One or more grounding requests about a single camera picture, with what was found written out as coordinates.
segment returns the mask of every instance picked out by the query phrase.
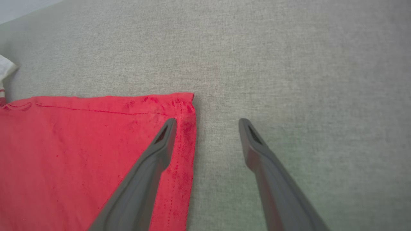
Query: textured gray fabric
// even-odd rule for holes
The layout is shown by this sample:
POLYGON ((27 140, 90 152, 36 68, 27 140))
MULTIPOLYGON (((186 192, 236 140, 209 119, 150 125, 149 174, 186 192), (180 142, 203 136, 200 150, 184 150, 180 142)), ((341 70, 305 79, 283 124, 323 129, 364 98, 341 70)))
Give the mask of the textured gray fabric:
POLYGON ((194 92, 187 227, 264 230, 249 118, 332 230, 411 227, 407 0, 63 1, 0 25, 9 100, 194 92))

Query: folded red cloth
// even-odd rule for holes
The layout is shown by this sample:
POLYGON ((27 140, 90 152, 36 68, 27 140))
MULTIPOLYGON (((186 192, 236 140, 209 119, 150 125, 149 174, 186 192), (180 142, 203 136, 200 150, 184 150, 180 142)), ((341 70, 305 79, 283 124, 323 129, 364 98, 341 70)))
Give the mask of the folded red cloth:
POLYGON ((177 120, 150 230, 180 231, 193 179, 192 93, 33 97, 0 109, 2 230, 86 230, 168 118, 177 120))

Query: red fabric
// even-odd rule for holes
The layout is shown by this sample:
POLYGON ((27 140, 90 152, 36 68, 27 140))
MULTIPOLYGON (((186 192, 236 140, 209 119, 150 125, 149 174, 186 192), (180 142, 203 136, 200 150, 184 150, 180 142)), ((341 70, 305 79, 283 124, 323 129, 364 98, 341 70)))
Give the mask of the red fabric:
POLYGON ((168 118, 177 120, 150 230, 185 230, 193 179, 192 93, 34 97, 0 108, 0 229, 86 230, 168 118))

